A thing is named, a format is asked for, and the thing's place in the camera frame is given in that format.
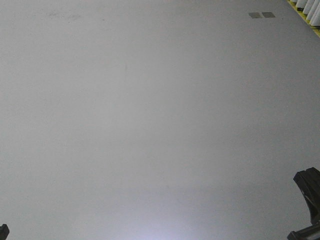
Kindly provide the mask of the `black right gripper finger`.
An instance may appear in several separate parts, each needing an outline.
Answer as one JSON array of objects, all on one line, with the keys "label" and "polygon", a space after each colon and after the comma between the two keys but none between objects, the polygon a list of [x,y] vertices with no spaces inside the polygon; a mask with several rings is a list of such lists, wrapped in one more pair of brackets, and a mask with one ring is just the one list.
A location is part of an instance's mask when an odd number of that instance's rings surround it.
[{"label": "black right gripper finger", "polygon": [[320,227],[310,226],[298,231],[292,231],[287,236],[288,240],[319,240]]},{"label": "black right gripper finger", "polygon": [[300,189],[310,212],[310,222],[320,222],[320,171],[315,167],[298,171],[293,180]]}]

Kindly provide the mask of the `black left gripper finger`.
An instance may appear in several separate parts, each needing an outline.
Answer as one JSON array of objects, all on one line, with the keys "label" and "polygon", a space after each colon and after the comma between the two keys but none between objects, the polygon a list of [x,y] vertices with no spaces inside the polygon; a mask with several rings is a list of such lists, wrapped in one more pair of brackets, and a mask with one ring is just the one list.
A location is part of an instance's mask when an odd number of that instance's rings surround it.
[{"label": "black left gripper finger", "polygon": [[7,224],[2,224],[0,226],[0,240],[6,240],[10,234],[10,229]]}]

